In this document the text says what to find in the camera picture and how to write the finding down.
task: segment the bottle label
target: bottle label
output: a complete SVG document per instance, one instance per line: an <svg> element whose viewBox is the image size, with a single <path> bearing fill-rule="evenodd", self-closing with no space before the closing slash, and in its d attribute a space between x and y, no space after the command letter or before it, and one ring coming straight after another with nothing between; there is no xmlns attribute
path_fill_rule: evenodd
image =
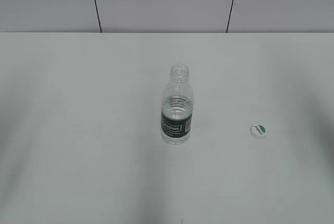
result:
<svg viewBox="0 0 334 224"><path fill-rule="evenodd" d="M161 112L161 129L172 138L181 138L190 132L192 114L183 120L172 120Z"/></svg>

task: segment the clear plastic bottle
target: clear plastic bottle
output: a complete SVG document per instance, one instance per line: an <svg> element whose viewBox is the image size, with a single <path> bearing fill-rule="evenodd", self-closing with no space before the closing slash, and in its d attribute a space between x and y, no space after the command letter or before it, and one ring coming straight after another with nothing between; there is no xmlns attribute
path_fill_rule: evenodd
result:
<svg viewBox="0 0 334 224"><path fill-rule="evenodd" d="M162 95L161 136L170 144L189 139L194 106L194 93L186 65L172 66L171 77Z"/></svg>

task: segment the white bottle cap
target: white bottle cap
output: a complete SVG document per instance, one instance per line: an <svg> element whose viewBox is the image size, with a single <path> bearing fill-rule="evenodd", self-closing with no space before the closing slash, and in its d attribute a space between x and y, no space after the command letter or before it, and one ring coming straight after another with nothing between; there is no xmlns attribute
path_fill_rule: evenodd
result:
<svg viewBox="0 0 334 224"><path fill-rule="evenodd" d="M252 126L250 126L250 133L252 134L252 136L254 138L257 139L263 139L264 137L266 137L267 135L267 130L264 126L260 125L260 124L254 124Z"/></svg>

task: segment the table surface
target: table surface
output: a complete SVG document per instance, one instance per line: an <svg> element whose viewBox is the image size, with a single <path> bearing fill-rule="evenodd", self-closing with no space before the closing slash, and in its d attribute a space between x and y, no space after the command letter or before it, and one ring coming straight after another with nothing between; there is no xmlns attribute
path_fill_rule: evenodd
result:
<svg viewBox="0 0 334 224"><path fill-rule="evenodd" d="M0 33L0 223L332 223L333 42ZM172 146L160 99L177 62L195 105Z"/></svg>

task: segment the white wall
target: white wall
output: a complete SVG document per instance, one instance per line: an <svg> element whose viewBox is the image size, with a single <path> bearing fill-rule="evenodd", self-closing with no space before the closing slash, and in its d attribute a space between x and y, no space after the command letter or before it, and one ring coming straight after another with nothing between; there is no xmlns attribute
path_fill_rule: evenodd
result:
<svg viewBox="0 0 334 224"><path fill-rule="evenodd" d="M225 32L231 0L97 0L102 30Z"/></svg>
<svg viewBox="0 0 334 224"><path fill-rule="evenodd" d="M93 0L0 0L0 31L98 32Z"/></svg>
<svg viewBox="0 0 334 224"><path fill-rule="evenodd" d="M97 0L103 32L225 32L232 0ZM334 31L334 0L234 0L229 32ZM0 31L100 31L94 0L0 0Z"/></svg>
<svg viewBox="0 0 334 224"><path fill-rule="evenodd" d="M334 0L235 0L229 32L334 31Z"/></svg>

